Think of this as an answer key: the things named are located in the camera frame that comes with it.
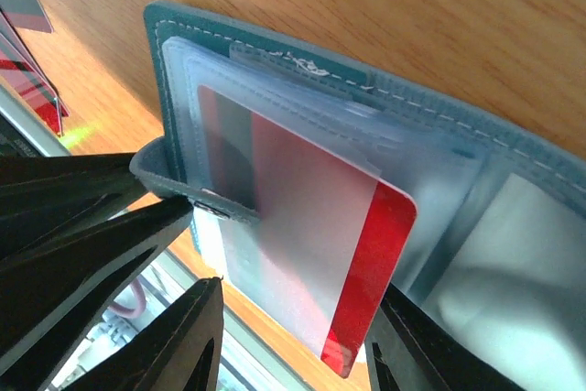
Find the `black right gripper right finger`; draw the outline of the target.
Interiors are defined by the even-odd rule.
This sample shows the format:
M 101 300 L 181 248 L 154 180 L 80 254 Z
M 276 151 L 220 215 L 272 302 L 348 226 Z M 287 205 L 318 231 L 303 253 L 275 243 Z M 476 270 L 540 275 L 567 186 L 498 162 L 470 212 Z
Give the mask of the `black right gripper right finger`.
M 373 390 L 519 390 L 388 287 L 365 340 Z

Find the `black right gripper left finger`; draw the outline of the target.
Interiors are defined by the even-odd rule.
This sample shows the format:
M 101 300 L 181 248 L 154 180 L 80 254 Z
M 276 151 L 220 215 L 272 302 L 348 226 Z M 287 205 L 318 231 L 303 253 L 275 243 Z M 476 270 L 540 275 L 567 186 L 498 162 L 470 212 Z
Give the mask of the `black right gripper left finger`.
M 222 331 L 222 281 L 200 279 L 124 348 L 67 388 L 214 390 Z

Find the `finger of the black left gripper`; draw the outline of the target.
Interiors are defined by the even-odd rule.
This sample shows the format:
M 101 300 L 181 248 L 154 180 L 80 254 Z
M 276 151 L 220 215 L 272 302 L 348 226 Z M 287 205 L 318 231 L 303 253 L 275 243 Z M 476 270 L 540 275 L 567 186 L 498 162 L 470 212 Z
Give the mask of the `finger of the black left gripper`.
M 147 194 L 131 153 L 1 158 L 1 256 L 102 223 Z
M 1 387 L 43 390 L 116 296 L 187 227 L 172 198 L 1 265 Z

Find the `red card black stripe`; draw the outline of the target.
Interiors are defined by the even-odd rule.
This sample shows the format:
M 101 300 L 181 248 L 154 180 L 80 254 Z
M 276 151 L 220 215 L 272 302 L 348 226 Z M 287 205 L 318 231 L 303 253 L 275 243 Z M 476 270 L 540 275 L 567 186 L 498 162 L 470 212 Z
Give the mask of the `red card black stripe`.
M 197 90 L 212 188 L 246 225 L 195 212 L 204 260 L 339 376 L 364 342 L 418 209 L 307 119 Z

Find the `teal leather card holder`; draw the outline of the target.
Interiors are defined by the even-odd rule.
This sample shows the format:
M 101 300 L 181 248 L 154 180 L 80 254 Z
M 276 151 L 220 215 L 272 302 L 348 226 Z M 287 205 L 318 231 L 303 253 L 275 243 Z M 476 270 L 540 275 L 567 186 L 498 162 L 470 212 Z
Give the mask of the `teal leather card holder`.
M 200 255 L 195 212 L 258 220 L 212 188 L 195 112 L 197 90 L 208 86 L 307 119 L 334 153 L 413 199 L 417 217 L 383 297 L 395 286 L 519 390 L 585 387 L 583 159 L 478 107 L 263 27 L 169 1 L 148 5 L 144 20 L 164 134 L 130 169 L 156 195 L 190 199 Z M 356 359 L 366 359 L 367 333 Z

